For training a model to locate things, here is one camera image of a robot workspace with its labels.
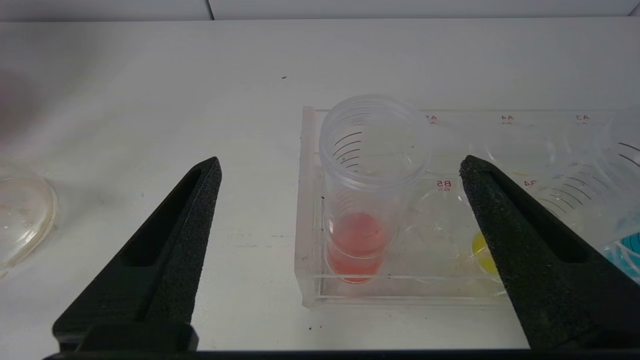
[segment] black foam jaw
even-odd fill
[[[56,320],[61,351],[196,349],[189,323],[221,179],[210,158],[180,180]]]
[[[460,176],[532,349],[640,347],[640,286],[491,163]]]

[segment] white table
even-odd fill
[[[55,352],[53,321],[209,156],[200,349],[526,347],[510,308],[300,305],[302,106],[628,108],[638,64],[639,18],[2,24],[0,153],[50,180],[60,217],[0,280],[0,354]]]

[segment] blue object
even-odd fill
[[[640,233],[608,244],[604,256],[629,277],[640,280]]]

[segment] white wall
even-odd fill
[[[209,0],[216,20],[627,16],[639,0]]]
[[[209,20],[207,0],[0,0],[0,21]]]

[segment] clear petri dish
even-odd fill
[[[56,210],[56,194],[42,177],[0,158],[0,277],[42,242]]]

